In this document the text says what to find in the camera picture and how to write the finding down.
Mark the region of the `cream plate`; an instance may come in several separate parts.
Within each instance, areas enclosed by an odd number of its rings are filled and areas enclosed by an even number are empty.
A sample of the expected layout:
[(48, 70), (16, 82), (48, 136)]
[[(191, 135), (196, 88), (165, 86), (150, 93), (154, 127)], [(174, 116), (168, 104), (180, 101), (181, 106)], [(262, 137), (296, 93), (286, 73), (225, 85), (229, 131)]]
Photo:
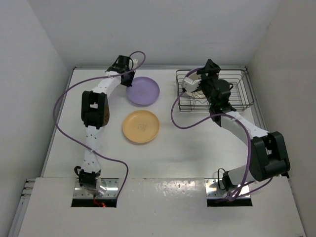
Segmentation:
[(182, 82), (182, 88), (185, 93), (193, 98), (205, 98), (202, 90), (200, 89), (201, 78), (200, 75), (191, 74), (185, 76)]

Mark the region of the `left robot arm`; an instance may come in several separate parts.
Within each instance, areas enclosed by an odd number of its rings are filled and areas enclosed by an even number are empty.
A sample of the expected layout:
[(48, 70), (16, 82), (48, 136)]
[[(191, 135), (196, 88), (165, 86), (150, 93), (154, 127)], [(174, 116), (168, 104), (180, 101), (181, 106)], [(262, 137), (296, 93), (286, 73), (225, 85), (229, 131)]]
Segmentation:
[(79, 185), (93, 196), (100, 196), (102, 193), (101, 164), (96, 152), (99, 151), (104, 128), (110, 119), (109, 96), (118, 85), (132, 86), (135, 72), (127, 72), (137, 66), (137, 59), (120, 55), (106, 70), (106, 78), (92, 90), (82, 93), (81, 120), (86, 131), (85, 145), (89, 149), (85, 150), (83, 164), (76, 167), (75, 172), (79, 178)]

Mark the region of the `purple plate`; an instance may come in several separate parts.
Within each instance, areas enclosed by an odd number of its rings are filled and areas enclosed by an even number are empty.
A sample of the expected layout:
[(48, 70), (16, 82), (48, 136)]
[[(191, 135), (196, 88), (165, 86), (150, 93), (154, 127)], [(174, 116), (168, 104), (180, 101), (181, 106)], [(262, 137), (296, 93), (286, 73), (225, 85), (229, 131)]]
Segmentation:
[(196, 68), (196, 69), (192, 69), (189, 72), (187, 72), (187, 74), (185, 75), (184, 79), (190, 79), (190, 80), (200, 80), (201, 79), (201, 75), (198, 75), (197, 72), (199, 70), (202, 70), (202, 68)]
[(158, 99), (160, 87), (152, 78), (136, 77), (132, 86), (126, 89), (126, 95), (136, 105), (149, 106)]

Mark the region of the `orange plate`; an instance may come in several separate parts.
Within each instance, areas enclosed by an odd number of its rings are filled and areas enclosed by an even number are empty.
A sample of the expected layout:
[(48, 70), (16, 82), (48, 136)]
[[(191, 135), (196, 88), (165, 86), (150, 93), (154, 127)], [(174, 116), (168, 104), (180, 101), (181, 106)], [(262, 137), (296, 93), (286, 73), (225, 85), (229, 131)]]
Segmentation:
[(137, 144), (144, 144), (155, 139), (159, 133), (160, 122), (157, 116), (147, 110), (130, 113), (122, 124), (125, 137)]

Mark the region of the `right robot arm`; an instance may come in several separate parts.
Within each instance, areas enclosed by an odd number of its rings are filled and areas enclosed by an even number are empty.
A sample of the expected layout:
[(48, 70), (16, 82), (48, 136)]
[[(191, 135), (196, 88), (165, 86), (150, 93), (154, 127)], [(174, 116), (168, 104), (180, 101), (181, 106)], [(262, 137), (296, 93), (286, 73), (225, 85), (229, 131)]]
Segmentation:
[(234, 201), (247, 183), (272, 179), (290, 170), (290, 161), (283, 135), (269, 132), (249, 122), (231, 105), (232, 85), (219, 78), (221, 68), (208, 59), (197, 71), (200, 76), (198, 89), (209, 103), (212, 120), (221, 128), (231, 132), (248, 148), (244, 166), (225, 171), (222, 184), (226, 199)]

